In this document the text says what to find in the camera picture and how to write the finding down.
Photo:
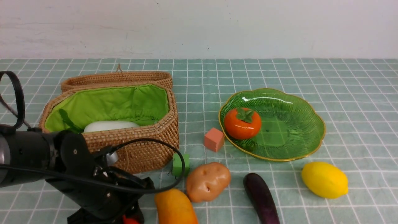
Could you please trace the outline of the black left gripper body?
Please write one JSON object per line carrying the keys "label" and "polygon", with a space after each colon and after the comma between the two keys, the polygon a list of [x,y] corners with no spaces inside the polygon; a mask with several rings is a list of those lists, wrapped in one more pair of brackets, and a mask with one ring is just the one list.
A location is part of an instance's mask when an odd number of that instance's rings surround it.
{"label": "black left gripper body", "polygon": [[138,200],[154,190],[150,178],[140,179],[116,168],[116,149],[105,146],[90,153],[84,137],[70,131],[51,135],[54,146],[54,170],[83,178],[90,184],[49,178],[47,183],[80,206],[67,219],[69,224],[122,224],[123,218],[144,223]]}

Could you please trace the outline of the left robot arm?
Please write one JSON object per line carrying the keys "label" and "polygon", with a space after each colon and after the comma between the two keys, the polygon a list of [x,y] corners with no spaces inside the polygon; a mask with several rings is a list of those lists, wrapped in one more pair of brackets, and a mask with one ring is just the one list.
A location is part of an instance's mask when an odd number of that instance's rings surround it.
{"label": "left robot arm", "polygon": [[[43,133],[16,131],[1,134],[1,164],[36,168],[89,178],[138,189],[154,189],[150,178],[127,180],[116,175],[118,160],[111,146],[94,154],[88,150],[83,135],[68,130]],[[88,185],[45,174],[1,169],[1,187],[45,180],[80,209],[67,218],[68,224],[125,224],[128,219],[145,222],[138,200],[141,194],[121,192],[108,187]]]}

